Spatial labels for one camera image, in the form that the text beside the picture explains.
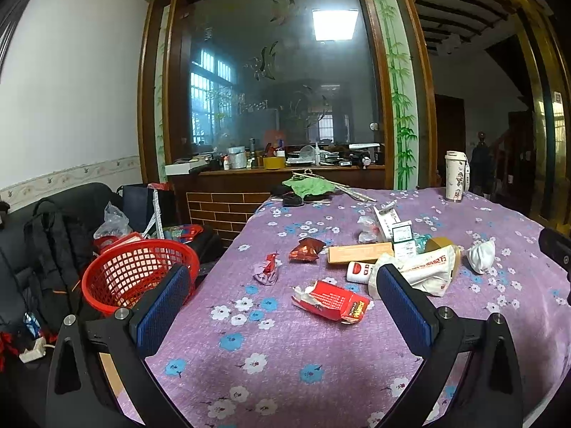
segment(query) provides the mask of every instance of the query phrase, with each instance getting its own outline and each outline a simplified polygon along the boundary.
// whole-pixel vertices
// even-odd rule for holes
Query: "purple tablecloth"
[[[463,248],[495,239],[496,262],[473,274],[465,258],[446,295],[431,298],[462,317],[506,316],[519,359],[525,413],[566,374],[571,362],[571,307],[565,272],[537,244],[541,226],[523,215],[467,194],[443,200],[440,189],[367,190],[377,204],[397,198],[401,220],[420,234],[446,236]],[[329,278],[349,284],[345,266],[322,255],[315,264],[291,264],[288,253],[307,234],[328,245],[356,244],[357,220],[371,205],[347,195],[330,204],[282,208],[267,201],[248,221],[196,296],[179,313],[159,352],[147,359],[169,397],[195,427],[294,428],[375,426],[420,365],[383,303],[362,322],[343,325],[296,307],[292,287]],[[279,252],[280,277],[258,284],[252,273]],[[456,389],[459,357],[429,419],[441,415]],[[125,413],[136,413],[125,393]]]

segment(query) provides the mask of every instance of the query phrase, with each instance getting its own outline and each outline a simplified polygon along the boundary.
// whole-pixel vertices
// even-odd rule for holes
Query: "square light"
[[[351,40],[359,11],[356,9],[313,10],[315,40]]]

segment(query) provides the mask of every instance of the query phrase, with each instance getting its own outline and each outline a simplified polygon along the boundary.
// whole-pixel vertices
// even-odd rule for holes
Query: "laundry basket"
[[[119,245],[95,259],[81,281],[85,300],[110,316],[119,307],[133,307],[146,291],[156,287],[174,264],[188,267],[194,291],[200,262],[196,252],[171,240],[143,240]]]

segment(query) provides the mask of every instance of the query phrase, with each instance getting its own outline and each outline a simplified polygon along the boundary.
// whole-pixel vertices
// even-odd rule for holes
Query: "metal bolt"
[[[73,325],[75,322],[75,316],[73,314],[68,315],[64,318],[64,325],[70,326]]]
[[[502,314],[499,314],[498,312],[492,314],[492,320],[495,321],[495,323],[497,323],[498,325],[501,325],[502,323],[505,322],[504,316]]]
[[[454,316],[454,312],[450,307],[444,306],[444,307],[439,307],[438,315],[441,316],[443,319],[451,319]]]
[[[120,309],[115,310],[115,318],[118,320],[126,319],[129,316],[129,309],[126,307],[121,307]]]

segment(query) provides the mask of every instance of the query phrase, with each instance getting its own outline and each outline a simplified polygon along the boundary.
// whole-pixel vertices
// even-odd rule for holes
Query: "blue gripper pad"
[[[137,302],[129,322],[129,332],[139,356],[153,356],[159,350],[189,289],[188,269],[175,264],[161,282]]]
[[[392,264],[379,269],[377,290],[410,352],[428,357],[439,329],[430,300],[410,286]]]

